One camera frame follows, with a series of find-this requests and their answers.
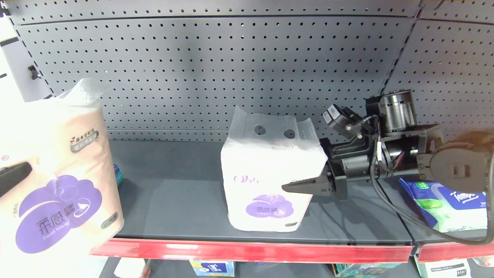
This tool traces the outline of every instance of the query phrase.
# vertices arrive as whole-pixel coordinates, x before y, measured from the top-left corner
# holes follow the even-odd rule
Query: lower shelf
[[[100,278],[114,278],[113,270],[119,258],[109,258]],[[195,278],[197,277],[188,261],[152,260],[150,278]],[[269,264],[257,266],[254,263],[240,262],[235,265],[237,278],[334,278],[324,264]],[[412,261],[401,264],[379,278],[419,278]]]

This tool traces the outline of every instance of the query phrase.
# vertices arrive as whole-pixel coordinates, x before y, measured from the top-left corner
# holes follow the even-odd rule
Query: green tissue package
[[[382,264],[332,264],[328,265],[337,278],[375,278],[400,263]]]
[[[454,191],[437,182],[400,179],[400,184],[431,228],[440,232],[486,229],[486,196],[483,193]]]

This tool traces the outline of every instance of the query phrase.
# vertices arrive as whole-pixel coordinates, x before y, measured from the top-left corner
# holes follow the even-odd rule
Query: white label
[[[338,112],[338,109],[334,106],[334,104],[328,108],[328,112],[331,115],[331,117],[333,118],[333,120],[336,119],[340,115]]]
[[[377,141],[377,160],[382,161],[382,143]]]
[[[329,124],[329,122],[331,121],[331,117],[329,116],[329,113],[327,111],[323,113],[323,117],[324,120],[326,120],[326,123]]]

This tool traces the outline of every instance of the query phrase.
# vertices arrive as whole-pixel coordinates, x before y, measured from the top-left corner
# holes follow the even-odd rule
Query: blue tissue box
[[[190,260],[197,276],[234,277],[235,262]]]

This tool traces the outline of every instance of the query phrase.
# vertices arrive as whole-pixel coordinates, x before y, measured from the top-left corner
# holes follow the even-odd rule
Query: product packaging
[[[328,267],[335,277],[375,278],[400,264],[331,264]]]
[[[414,256],[418,273],[422,278],[471,278],[470,266],[467,259],[448,260],[440,262],[419,263]]]
[[[124,179],[124,174],[122,173],[120,167],[117,164],[113,164],[113,169],[115,170],[115,178],[117,179],[117,186],[119,186],[122,180]]]
[[[221,150],[232,226],[243,231],[296,230],[312,195],[288,193],[282,185],[319,176],[326,161],[310,119],[247,114],[237,107]]]
[[[197,276],[234,277],[235,262],[190,260]]]
[[[487,227],[486,196],[453,191],[437,182],[400,184],[431,228],[440,232],[481,230]]]
[[[149,259],[121,258],[113,275],[115,278],[148,278],[150,262]]]
[[[0,107],[0,277],[66,277],[122,228],[105,90]]]
[[[493,268],[494,267],[494,256],[476,257],[476,258],[472,258],[472,259],[480,267],[483,267],[483,268]]]

